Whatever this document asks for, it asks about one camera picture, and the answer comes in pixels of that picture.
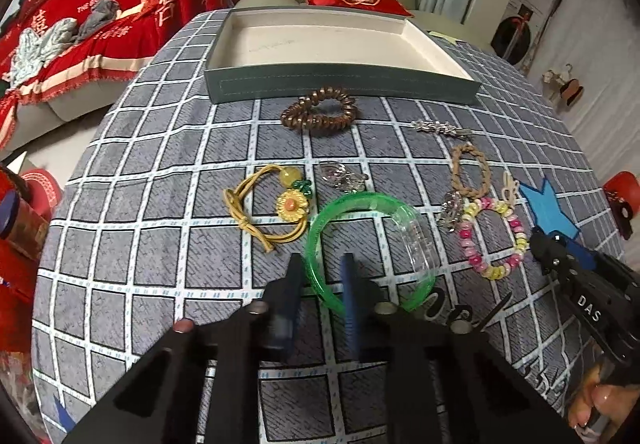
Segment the person's right hand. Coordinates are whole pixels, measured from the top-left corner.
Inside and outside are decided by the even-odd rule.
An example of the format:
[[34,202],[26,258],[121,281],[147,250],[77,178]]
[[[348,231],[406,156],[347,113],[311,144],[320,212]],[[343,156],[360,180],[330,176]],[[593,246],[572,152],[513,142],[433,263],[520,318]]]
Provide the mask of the person's right hand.
[[608,418],[596,443],[639,442],[639,386],[616,386],[601,380],[602,365],[586,372],[567,412],[568,425],[576,432],[588,426],[593,412]]

